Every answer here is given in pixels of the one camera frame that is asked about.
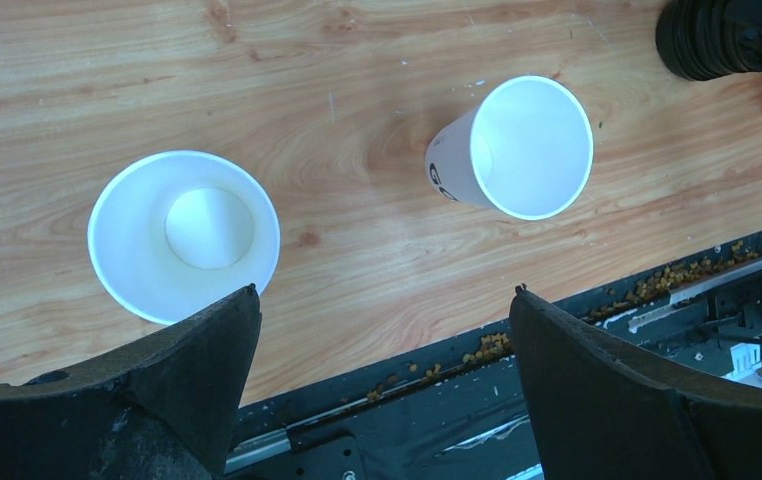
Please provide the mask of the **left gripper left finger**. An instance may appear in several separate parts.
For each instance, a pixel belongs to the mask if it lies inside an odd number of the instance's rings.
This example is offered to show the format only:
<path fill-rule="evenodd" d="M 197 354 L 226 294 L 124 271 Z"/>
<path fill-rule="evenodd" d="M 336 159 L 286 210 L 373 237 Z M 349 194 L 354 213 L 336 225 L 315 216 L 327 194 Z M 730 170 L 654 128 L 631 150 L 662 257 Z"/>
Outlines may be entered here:
<path fill-rule="evenodd" d="M 260 336 L 254 285 L 23 385 L 0 384 L 0 479 L 220 479 Z"/>

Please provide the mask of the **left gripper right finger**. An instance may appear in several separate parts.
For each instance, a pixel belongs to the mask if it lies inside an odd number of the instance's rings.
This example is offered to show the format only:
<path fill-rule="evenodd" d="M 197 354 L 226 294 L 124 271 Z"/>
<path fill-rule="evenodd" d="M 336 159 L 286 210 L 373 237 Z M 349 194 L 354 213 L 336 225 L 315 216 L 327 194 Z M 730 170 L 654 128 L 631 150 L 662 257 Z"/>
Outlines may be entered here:
<path fill-rule="evenodd" d="M 519 286 L 512 345 L 548 479 L 762 479 L 762 389 L 665 359 Z"/>

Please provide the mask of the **green paper cup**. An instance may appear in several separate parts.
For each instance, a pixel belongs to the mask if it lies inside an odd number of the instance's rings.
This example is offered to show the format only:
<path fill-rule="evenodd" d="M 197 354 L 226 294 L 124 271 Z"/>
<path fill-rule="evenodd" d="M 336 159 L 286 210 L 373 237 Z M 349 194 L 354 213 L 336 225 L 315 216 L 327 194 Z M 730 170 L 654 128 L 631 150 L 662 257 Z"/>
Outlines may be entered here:
<path fill-rule="evenodd" d="M 263 291 L 281 229 L 264 188 L 219 156 L 165 151 L 126 167 L 91 212 L 86 241 L 108 294 L 171 325 L 248 284 Z"/>

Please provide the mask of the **white paper cup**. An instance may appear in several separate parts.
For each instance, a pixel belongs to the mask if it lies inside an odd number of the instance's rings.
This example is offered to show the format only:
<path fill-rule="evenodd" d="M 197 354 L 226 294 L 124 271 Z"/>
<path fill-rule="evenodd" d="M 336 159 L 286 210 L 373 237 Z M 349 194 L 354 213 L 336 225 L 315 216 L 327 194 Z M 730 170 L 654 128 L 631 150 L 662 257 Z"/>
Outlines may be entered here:
<path fill-rule="evenodd" d="M 429 142 L 431 187 L 451 201 L 537 221 L 566 210 L 592 171 L 588 115 L 565 86 L 542 76 L 505 81 Z"/>

